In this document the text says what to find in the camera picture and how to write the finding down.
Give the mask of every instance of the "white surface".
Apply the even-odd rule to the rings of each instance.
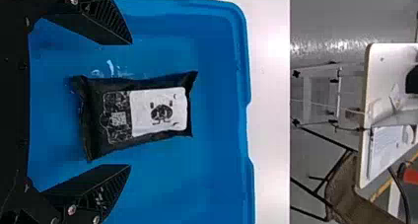
[[[188,102],[183,87],[132,91],[129,99],[132,136],[167,130],[182,131],[187,128]],[[169,112],[163,110],[157,117],[166,119],[156,120],[151,114],[158,106],[169,107],[173,113],[169,115]]]
[[[387,212],[397,217],[399,213],[400,191],[395,182],[390,184],[389,201],[387,203]]]
[[[391,164],[391,155],[396,153],[402,143],[403,126],[380,127],[373,129],[373,141],[370,144],[368,177],[374,178]]]
[[[248,28],[252,102],[247,131],[255,220],[289,223],[290,0],[226,1],[243,9]]]
[[[362,101],[365,116],[363,116],[361,126],[371,128],[377,121],[395,112],[411,109],[410,104],[413,104],[415,100],[408,99],[404,87],[406,75],[416,64],[417,49],[416,43],[376,43],[368,47],[365,68],[367,77]],[[369,184],[413,147],[413,145],[402,144],[397,149],[391,149],[386,164],[380,167],[379,172],[368,177],[369,133],[370,131],[366,130],[360,136],[359,188]]]

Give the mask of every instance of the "printed cartoon face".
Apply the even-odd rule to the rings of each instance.
[[[171,122],[170,118],[173,116],[173,101],[170,101],[169,106],[160,104],[155,107],[154,103],[150,104],[151,119],[157,121],[153,125],[160,124],[162,122]]]

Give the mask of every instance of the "metal frame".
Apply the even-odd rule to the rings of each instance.
[[[353,148],[348,147],[347,145],[344,145],[338,141],[335,141],[333,139],[330,139],[326,136],[323,136],[317,132],[314,132],[310,129],[307,129],[303,126],[300,125],[300,122],[297,119],[293,119],[292,123],[299,129],[312,134],[313,136],[319,137],[335,146],[338,146],[342,149],[344,149],[344,153],[340,156],[340,158],[338,159],[338,161],[335,163],[335,165],[329,170],[329,172],[325,175],[324,178],[319,178],[319,177],[312,177],[309,176],[309,179],[314,180],[314,181],[320,181],[319,185],[316,186],[316,188],[314,190],[311,190],[309,187],[306,187],[305,185],[303,185],[302,183],[298,182],[296,179],[291,177],[291,183],[295,184],[296,186],[300,187],[301,189],[303,189],[305,192],[307,192],[308,194],[310,194],[312,197],[316,198],[317,200],[319,200],[320,202],[322,202],[325,206],[331,208],[332,210],[334,210],[334,207],[332,205],[332,203],[328,202],[324,197],[320,196],[318,194],[318,192],[320,191],[320,189],[325,185],[325,183],[329,182],[329,180],[331,179],[332,175],[341,167],[342,163],[344,162],[344,159],[349,156],[352,153],[357,153],[357,151]],[[316,220],[322,221],[322,222],[327,222],[328,220],[326,219],[326,217],[320,217],[318,215],[315,215],[313,213],[307,212],[301,208],[295,207],[295,206],[290,206],[291,210],[297,211],[301,214],[307,215],[311,218],[314,218]]]

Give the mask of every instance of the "table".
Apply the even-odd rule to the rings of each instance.
[[[418,54],[417,43],[375,43],[366,50],[365,85],[362,100],[361,121],[364,128],[418,124],[418,100],[405,94],[405,78],[415,67]],[[392,101],[396,101],[397,113],[394,113]],[[413,148],[411,144],[402,143],[388,149],[388,160],[380,166],[380,171],[368,176],[370,130],[360,136],[359,152],[361,162],[358,167],[358,186],[365,187],[381,172]]]
[[[290,0],[226,1],[238,4],[247,20],[252,90],[247,134],[256,223],[289,223]]]

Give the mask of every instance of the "bolt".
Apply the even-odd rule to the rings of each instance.
[[[52,218],[51,224],[58,224],[58,223],[59,223],[59,219],[58,218],[56,218],[56,217]]]
[[[95,216],[95,218],[93,218],[93,224],[99,224],[100,222],[101,222],[100,216]]]
[[[70,0],[72,5],[78,5],[78,0]]]
[[[71,205],[68,208],[68,215],[72,216],[72,215],[76,214],[76,211],[77,211],[77,206],[76,205]]]
[[[25,62],[21,62],[19,64],[19,70],[27,70],[28,69],[28,64]],[[23,144],[23,146],[28,144],[28,139],[23,139],[21,140],[21,144]]]

